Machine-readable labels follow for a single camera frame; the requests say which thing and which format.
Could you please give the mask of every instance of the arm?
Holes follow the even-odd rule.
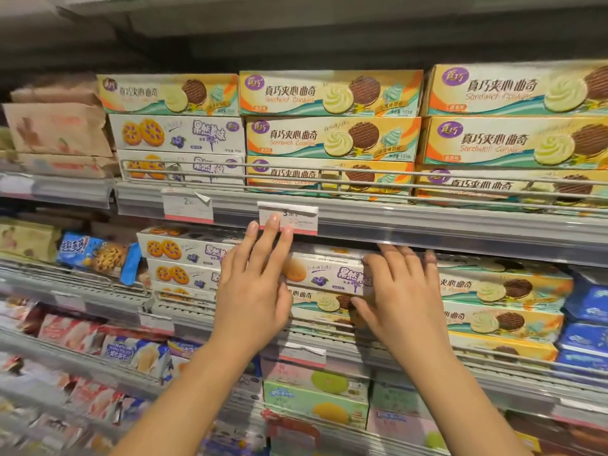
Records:
[[[380,249],[365,258],[376,306],[353,304],[411,378],[452,455],[531,456],[452,351],[435,255],[427,251],[423,268],[408,247]]]
[[[156,400],[111,456],[192,456],[249,361],[289,320],[293,298],[279,282],[293,240],[280,218],[256,242],[251,222],[243,242],[222,261],[213,333],[180,378]]]

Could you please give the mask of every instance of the person's right hand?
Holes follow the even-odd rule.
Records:
[[[439,353],[452,355],[439,288],[437,257],[428,250],[425,266],[407,246],[380,244],[364,258],[371,270],[375,306],[352,302],[376,337],[404,367]]]

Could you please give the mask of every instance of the purple oval logo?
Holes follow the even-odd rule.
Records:
[[[464,67],[448,68],[441,80],[448,86],[458,86],[469,79],[469,71]]]
[[[237,122],[228,122],[226,123],[226,129],[230,132],[235,132],[238,131],[238,129],[240,128],[239,124]]]
[[[106,91],[116,91],[118,89],[118,83],[114,78],[105,78],[103,80],[103,89]]]
[[[459,137],[463,131],[464,128],[459,122],[445,122],[437,128],[437,134],[448,139]]]
[[[268,161],[266,160],[254,160],[254,165],[269,165]],[[265,166],[261,166],[261,167],[254,167],[254,171],[257,171],[258,173],[265,173],[268,171],[268,167]]]
[[[261,75],[249,75],[245,78],[245,87],[251,91],[257,91],[264,86],[264,77]]]
[[[265,120],[258,120],[257,122],[251,123],[251,130],[258,134],[267,133],[270,129],[270,123]]]
[[[449,170],[447,170],[447,169],[432,169],[431,173],[433,173],[433,174],[450,174]],[[449,179],[450,179],[449,176],[446,176],[446,175],[427,174],[426,177],[433,184],[443,184],[443,183],[446,183],[447,181],[449,181]]]

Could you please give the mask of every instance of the chocolate cookie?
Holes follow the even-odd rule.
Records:
[[[371,149],[378,142],[380,131],[377,126],[370,122],[360,122],[348,130],[353,138],[353,147],[359,149]]]
[[[351,296],[348,294],[339,294],[336,299],[338,299],[341,309],[349,310],[351,307],[353,307],[353,303],[350,301]]]
[[[515,312],[500,314],[496,317],[496,320],[498,320],[499,329],[504,329],[506,331],[515,331],[526,323],[523,317]]]
[[[604,124],[588,124],[576,131],[574,153],[592,157],[608,148],[608,126]]]
[[[202,104],[207,99],[207,88],[205,84],[197,79],[188,80],[183,86],[182,91],[186,93],[188,102]]]
[[[354,165],[354,169],[371,169],[367,165]],[[363,182],[374,182],[376,175],[372,172],[364,173],[361,171],[347,171],[346,177],[350,181],[363,181]],[[363,191],[367,190],[370,186],[365,184],[351,184],[348,186],[350,190]]]
[[[509,347],[506,345],[500,345],[492,350],[494,352],[501,352],[504,354],[519,355],[519,352],[517,350],[513,349],[513,347]],[[517,359],[503,357],[501,355],[494,355],[494,360],[501,360],[503,362],[509,362],[509,363],[517,363]]]
[[[583,174],[569,174],[564,176],[564,179],[572,179],[573,181],[589,181],[589,178]],[[555,190],[560,193],[576,193],[578,195],[591,195],[593,185],[591,184],[554,184]],[[561,203],[578,203],[583,201],[582,198],[557,197],[556,202]]]
[[[528,296],[532,291],[532,283],[523,278],[515,278],[513,280],[507,280],[504,284],[506,295],[515,299],[520,299],[524,296]]]
[[[350,320],[348,320],[348,319],[338,319],[338,320],[334,320],[334,323],[341,323],[341,324],[343,324],[343,325],[350,325],[350,326],[352,326],[352,328],[347,328],[347,327],[345,327],[345,326],[337,326],[337,327],[336,327],[336,330],[337,330],[337,331],[346,331],[347,333],[352,333],[352,332],[353,332],[353,328],[354,328],[353,322],[351,322],[351,321],[350,321]]]
[[[510,260],[510,259],[499,258],[499,259],[495,259],[494,262],[503,266],[505,268],[505,270],[507,270],[507,271],[524,269],[523,265],[521,265],[519,262]]]
[[[348,85],[353,93],[353,102],[369,106],[380,96],[380,83],[371,76],[358,76]]]
[[[608,98],[608,66],[595,69],[585,77],[587,98],[603,101]]]

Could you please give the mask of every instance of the person's left hand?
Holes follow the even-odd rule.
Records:
[[[273,214],[259,240],[259,225],[247,227],[243,241],[222,260],[210,342],[243,353],[249,361],[283,329],[291,313],[293,296],[281,271],[289,255],[294,233],[283,229],[274,250],[280,216]]]

